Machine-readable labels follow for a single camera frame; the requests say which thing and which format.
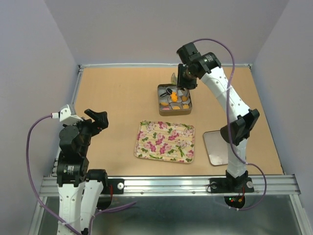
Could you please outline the metal tongs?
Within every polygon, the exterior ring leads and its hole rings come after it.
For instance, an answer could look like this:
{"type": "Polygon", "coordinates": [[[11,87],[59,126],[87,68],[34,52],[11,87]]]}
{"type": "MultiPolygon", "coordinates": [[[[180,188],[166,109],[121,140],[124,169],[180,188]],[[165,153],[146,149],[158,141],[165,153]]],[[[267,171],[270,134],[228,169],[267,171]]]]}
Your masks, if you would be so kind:
{"type": "Polygon", "coordinates": [[[189,92],[187,89],[178,87],[178,78],[175,75],[175,73],[172,73],[171,75],[171,83],[174,86],[175,90],[177,91],[178,96],[184,96],[186,98],[189,97],[189,92]]]}

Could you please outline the green sandwich cookie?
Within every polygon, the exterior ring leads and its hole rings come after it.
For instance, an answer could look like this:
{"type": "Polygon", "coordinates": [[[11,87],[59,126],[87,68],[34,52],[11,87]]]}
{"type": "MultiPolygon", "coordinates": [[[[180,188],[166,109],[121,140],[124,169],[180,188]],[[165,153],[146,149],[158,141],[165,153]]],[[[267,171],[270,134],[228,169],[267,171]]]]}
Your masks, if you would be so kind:
{"type": "Polygon", "coordinates": [[[175,74],[171,76],[171,83],[174,85],[177,84],[177,77],[175,76],[175,74]]]}

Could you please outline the orange fish cookie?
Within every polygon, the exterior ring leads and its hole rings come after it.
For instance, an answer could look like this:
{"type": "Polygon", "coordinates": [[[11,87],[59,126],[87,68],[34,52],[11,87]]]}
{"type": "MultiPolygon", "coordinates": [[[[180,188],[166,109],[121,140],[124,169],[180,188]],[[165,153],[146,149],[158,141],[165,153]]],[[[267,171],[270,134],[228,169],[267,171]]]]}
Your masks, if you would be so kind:
{"type": "Polygon", "coordinates": [[[172,92],[172,93],[170,94],[170,99],[171,99],[172,102],[177,102],[177,101],[178,101],[178,95],[177,95],[177,93],[176,93],[176,92],[172,92]]]}

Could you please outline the brown cookie tin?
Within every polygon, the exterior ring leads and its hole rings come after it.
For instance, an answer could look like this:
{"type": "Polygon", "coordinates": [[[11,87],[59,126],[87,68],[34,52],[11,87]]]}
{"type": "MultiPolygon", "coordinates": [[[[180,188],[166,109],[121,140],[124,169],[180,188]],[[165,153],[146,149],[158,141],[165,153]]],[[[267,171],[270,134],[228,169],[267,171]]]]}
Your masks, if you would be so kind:
{"type": "Polygon", "coordinates": [[[167,89],[171,89],[173,92],[177,91],[175,90],[174,86],[172,84],[160,84],[157,87],[157,100],[158,100],[158,112],[161,116],[181,116],[181,115],[189,115],[192,112],[192,100],[191,100],[191,95],[190,95],[190,91],[189,92],[189,97],[188,100],[186,102],[182,101],[182,96],[178,96],[178,101],[177,102],[172,102],[170,99],[170,95],[167,95],[165,97],[160,97],[160,95],[162,93],[166,93],[167,89]],[[162,108],[164,106],[160,105],[160,102],[167,102],[169,103],[169,105],[167,107],[169,107],[170,110],[162,110],[162,108]],[[184,104],[188,104],[189,105],[189,109],[183,109],[183,105],[184,104]],[[180,106],[180,110],[173,110],[172,107],[173,106],[180,106]]]}

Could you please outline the brown tin lid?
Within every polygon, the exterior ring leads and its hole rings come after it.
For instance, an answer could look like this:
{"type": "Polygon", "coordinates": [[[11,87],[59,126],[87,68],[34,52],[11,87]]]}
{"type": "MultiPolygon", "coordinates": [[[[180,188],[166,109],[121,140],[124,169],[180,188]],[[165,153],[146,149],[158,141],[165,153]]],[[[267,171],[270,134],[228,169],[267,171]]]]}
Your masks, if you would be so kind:
{"type": "Polygon", "coordinates": [[[219,131],[210,131],[203,134],[203,140],[210,163],[213,166],[228,164],[227,143],[219,131]]]}

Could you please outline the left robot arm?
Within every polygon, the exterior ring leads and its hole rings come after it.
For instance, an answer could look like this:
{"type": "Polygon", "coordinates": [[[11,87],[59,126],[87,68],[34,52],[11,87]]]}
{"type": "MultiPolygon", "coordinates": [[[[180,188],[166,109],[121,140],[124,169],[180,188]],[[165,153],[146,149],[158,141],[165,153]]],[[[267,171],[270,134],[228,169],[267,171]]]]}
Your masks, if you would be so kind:
{"type": "Polygon", "coordinates": [[[57,162],[57,189],[59,216],[57,234],[89,235],[90,223],[95,217],[101,193],[109,187],[104,169],[89,169],[87,159],[91,138],[109,125],[107,112],[87,109],[89,119],[76,115],[70,108],[63,108],[59,133],[60,154],[57,162]]]}

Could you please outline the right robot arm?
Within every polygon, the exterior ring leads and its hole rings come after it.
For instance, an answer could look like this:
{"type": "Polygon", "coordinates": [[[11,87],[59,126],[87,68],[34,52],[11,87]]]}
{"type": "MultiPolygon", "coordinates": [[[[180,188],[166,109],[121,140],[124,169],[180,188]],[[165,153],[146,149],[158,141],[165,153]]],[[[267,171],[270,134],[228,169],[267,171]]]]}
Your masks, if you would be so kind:
{"type": "Polygon", "coordinates": [[[177,55],[181,60],[177,87],[193,90],[197,87],[197,80],[200,80],[209,88],[226,113],[227,124],[220,129],[228,150],[225,185],[228,190],[236,191],[248,177],[247,139],[260,113],[243,102],[214,53],[202,55],[195,44],[190,42],[180,47],[177,55]]]}

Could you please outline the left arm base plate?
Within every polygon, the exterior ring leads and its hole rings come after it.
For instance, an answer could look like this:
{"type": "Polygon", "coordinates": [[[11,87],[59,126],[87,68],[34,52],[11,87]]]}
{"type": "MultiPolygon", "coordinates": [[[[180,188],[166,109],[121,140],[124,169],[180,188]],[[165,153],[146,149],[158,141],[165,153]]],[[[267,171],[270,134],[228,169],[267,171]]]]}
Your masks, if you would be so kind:
{"type": "Polygon", "coordinates": [[[124,193],[125,180],[123,178],[109,178],[106,185],[104,185],[101,192],[102,195],[109,195],[111,191],[113,195],[120,195],[124,193]]]}

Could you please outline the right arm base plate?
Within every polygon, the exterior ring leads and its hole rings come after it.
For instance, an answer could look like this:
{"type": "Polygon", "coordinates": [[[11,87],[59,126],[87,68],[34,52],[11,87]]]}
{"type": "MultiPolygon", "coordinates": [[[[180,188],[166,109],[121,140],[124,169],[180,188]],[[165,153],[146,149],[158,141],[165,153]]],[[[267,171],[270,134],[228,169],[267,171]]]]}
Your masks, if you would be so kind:
{"type": "Polygon", "coordinates": [[[233,182],[228,178],[210,178],[209,185],[212,193],[239,193],[243,190],[245,193],[254,192],[253,183],[249,177],[241,182],[233,182]]]}

